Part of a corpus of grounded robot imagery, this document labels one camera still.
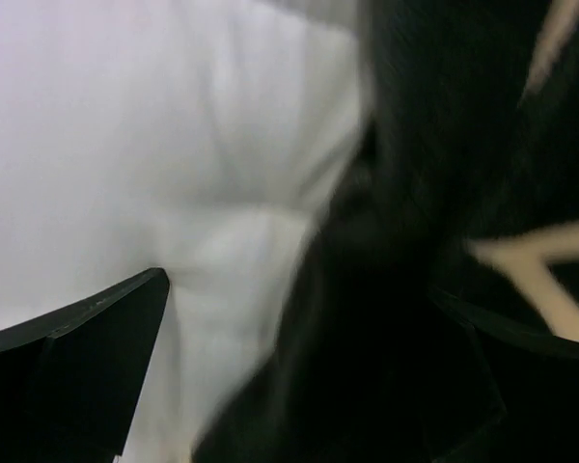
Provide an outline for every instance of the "white cloth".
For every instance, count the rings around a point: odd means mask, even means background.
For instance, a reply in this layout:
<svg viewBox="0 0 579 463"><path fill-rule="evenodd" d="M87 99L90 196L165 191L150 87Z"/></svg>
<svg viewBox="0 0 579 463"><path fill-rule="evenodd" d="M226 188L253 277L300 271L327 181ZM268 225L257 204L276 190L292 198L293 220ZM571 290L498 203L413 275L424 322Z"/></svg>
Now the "white cloth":
<svg viewBox="0 0 579 463"><path fill-rule="evenodd" d="M178 462L269 347L359 81L349 29L271 0L0 0L0 329L172 283L124 463Z"/></svg>

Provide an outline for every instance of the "patterned black fabric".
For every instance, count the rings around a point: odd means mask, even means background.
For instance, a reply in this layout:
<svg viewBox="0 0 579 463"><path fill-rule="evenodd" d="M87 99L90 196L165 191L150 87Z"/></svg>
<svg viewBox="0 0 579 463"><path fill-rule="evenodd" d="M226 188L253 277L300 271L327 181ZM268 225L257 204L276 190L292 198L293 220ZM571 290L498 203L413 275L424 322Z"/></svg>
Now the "patterned black fabric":
<svg viewBox="0 0 579 463"><path fill-rule="evenodd" d="M579 220L579 26L521 99L549 2L368 3L372 129L194 461L579 461L579 343L466 248Z"/></svg>

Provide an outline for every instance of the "white bed sheet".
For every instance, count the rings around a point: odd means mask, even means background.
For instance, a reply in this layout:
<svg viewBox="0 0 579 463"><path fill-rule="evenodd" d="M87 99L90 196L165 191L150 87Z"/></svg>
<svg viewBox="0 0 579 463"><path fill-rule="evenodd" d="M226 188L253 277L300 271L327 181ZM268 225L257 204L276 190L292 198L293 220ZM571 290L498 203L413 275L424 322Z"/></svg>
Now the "white bed sheet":
<svg viewBox="0 0 579 463"><path fill-rule="evenodd" d="M361 131L340 24L275 0L0 0L0 329L149 266L172 283L124 463L180 461L270 345Z"/></svg>

